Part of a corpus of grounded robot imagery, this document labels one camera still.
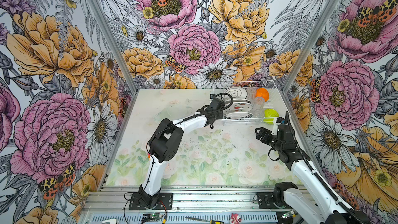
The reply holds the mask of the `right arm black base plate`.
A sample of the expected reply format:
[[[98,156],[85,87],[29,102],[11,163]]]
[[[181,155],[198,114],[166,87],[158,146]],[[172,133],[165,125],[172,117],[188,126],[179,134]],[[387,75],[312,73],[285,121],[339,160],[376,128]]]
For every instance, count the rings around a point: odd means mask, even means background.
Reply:
[[[279,208],[274,202],[274,194],[272,192],[257,192],[256,198],[259,209]]]

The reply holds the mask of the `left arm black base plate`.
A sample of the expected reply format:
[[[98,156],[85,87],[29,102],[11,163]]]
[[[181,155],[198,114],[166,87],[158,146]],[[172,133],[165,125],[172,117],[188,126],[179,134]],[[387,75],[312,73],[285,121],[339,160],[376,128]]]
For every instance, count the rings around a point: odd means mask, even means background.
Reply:
[[[134,192],[129,199],[130,211],[171,210],[173,206],[173,193],[157,193],[154,196],[145,192]]]

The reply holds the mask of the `green rimmed white plate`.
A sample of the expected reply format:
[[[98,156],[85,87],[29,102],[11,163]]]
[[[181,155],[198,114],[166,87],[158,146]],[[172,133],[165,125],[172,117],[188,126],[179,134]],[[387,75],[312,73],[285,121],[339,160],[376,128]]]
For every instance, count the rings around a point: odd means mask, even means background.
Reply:
[[[246,99],[248,96],[248,92],[243,87],[233,86],[224,91],[224,93],[229,94],[234,99]]]

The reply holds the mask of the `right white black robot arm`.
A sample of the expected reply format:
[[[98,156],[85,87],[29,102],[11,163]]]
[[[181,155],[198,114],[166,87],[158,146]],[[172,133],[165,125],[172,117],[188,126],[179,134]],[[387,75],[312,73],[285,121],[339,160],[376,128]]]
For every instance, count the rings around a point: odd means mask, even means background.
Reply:
[[[309,224],[369,224],[368,216],[339,196],[301,149],[289,114],[277,117],[273,123],[272,130],[256,128],[256,139],[278,153],[277,160],[299,178],[312,199],[305,197],[296,184],[282,182],[274,186],[272,194],[257,194],[259,207],[290,207]]]

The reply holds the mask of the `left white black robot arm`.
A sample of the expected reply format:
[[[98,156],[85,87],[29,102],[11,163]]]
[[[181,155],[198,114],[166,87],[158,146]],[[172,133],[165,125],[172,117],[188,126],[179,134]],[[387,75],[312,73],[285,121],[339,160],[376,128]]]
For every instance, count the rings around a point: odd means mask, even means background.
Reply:
[[[180,120],[163,119],[147,143],[150,166],[144,182],[138,190],[139,205],[154,208],[159,200],[161,180],[167,162],[176,155],[183,135],[222,119],[223,111],[232,106],[226,105],[222,94],[214,95],[210,104],[203,106],[192,115]]]

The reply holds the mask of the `strawberry pattern white plate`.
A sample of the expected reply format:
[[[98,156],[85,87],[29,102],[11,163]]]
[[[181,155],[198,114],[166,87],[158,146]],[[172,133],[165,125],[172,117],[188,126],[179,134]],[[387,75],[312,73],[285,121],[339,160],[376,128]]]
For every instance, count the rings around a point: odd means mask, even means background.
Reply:
[[[239,100],[237,99],[234,101],[232,106],[230,106],[227,111],[230,112],[250,112],[253,109],[253,105],[250,100],[243,99]]]

